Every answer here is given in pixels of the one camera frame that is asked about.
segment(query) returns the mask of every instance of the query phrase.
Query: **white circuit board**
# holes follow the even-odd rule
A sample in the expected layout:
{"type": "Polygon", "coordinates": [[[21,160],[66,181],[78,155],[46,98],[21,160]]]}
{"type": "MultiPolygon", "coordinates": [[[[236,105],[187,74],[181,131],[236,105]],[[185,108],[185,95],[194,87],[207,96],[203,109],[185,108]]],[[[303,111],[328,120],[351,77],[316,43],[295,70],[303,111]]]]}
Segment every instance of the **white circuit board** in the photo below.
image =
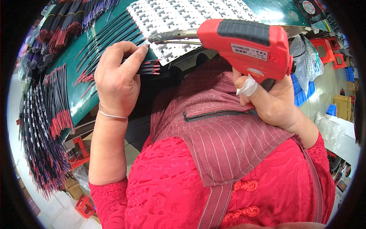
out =
{"type": "MultiPolygon", "coordinates": [[[[212,18],[260,22],[242,0],[138,0],[131,3],[127,10],[144,37],[153,33],[199,28],[201,23],[212,18]]],[[[150,44],[163,66],[197,47],[200,46],[150,44]]]]}

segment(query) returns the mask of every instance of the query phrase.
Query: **dark red apron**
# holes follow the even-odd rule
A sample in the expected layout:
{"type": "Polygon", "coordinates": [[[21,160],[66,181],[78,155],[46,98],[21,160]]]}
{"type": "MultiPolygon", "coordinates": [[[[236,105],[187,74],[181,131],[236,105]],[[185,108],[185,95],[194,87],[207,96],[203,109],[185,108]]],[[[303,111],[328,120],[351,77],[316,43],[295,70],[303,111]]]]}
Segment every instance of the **dark red apron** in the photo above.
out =
{"type": "MultiPolygon", "coordinates": [[[[203,186],[210,187],[198,228],[218,227],[226,213],[233,183],[294,136],[263,122],[255,112],[252,114],[251,107],[240,105],[231,66],[220,57],[200,66],[178,88],[158,95],[155,101],[151,143],[171,136],[182,138],[203,186]]],[[[314,183],[320,185],[319,179],[314,179],[314,183]]],[[[322,215],[319,208],[315,212],[322,215]]]]}

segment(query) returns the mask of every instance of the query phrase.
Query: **woman's arm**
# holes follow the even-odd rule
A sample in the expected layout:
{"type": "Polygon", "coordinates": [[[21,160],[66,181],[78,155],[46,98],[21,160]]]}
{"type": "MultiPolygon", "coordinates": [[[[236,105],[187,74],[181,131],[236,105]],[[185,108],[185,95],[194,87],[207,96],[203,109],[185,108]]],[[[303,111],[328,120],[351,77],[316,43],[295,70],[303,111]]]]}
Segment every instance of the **woman's arm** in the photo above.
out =
{"type": "MultiPolygon", "coordinates": [[[[242,88],[247,79],[247,76],[242,76],[233,68],[236,88],[242,88]]],[[[295,106],[294,87],[289,75],[283,80],[277,80],[269,92],[258,84],[251,95],[247,97],[239,94],[239,97],[243,106],[252,102],[264,122],[298,134],[306,149],[311,148],[317,141],[319,133],[317,126],[295,106]]]]}
{"type": "Polygon", "coordinates": [[[132,42],[122,41],[108,47],[99,61],[95,82],[100,110],[91,140],[89,166],[89,182],[93,185],[110,184],[126,177],[124,136],[127,117],[140,92],[140,76],[136,73],[146,53],[147,45],[138,48],[132,42]],[[121,64],[127,53],[131,56],[121,64]]]}

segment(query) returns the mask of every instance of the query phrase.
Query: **green workbench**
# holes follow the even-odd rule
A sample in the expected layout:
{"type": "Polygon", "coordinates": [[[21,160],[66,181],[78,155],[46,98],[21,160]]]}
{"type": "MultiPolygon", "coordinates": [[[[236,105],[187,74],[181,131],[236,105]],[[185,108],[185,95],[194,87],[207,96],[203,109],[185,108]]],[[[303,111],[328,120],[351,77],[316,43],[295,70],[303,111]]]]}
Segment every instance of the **green workbench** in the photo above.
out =
{"type": "MultiPolygon", "coordinates": [[[[119,1],[118,5],[114,8],[109,21],[121,14],[126,8],[133,2],[133,0],[119,1]]],[[[244,2],[253,10],[253,12],[261,19],[262,23],[270,25],[291,25],[291,26],[307,26],[311,25],[306,21],[298,8],[294,5],[292,0],[244,0],[244,2]]],[[[74,86],[75,81],[80,76],[83,68],[77,73],[76,65],[79,59],[74,60],[79,51],[92,39],[95,34],[100,31],[106,24],[109,11],[105,12],[95,23],[95,26],[89,29],[81,36],[70,38],[65,50],[61,51],[57,60],[47,68],[47,73],[50,73],[54,68],[67,64],[67,95],[70,105],[70,112],[72,122],[74,126],[94,107],[98,104],[98,94],[95,93],[95,86],[92,87],[86,95],[80,99],[91,83],[80,83],[74,86]]],[[[327,28],[323,22],[319,22],[313,27],[327,31],[327,28]]],[[[143,36],[139,36],[135,41],[142,39],[143,36]]],[[[154,59],[156,56],[149,50],[146,59],[154,59]]]]}

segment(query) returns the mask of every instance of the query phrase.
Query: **soldering gun label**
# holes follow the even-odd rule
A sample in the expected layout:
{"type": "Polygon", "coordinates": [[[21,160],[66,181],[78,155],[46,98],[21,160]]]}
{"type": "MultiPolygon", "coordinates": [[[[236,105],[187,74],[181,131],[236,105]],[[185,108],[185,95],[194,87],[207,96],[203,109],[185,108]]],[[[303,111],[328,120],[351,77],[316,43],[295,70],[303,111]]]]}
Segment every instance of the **soldering gun label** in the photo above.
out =
{"type": "Polygon", "coordinates": [[[232,51],[235,53],[239,53],[239,54],[243,54],[246,56],[251,56],[254,58],[258,58],[260,60],[267,61],[268,52],[265,52],[263,50],[252,48],[252,47],[247,47],[247,46],[243,46],[243,45],[233,44],[233,43],[231,44],[231,48],[232,48],[232,51]]]}

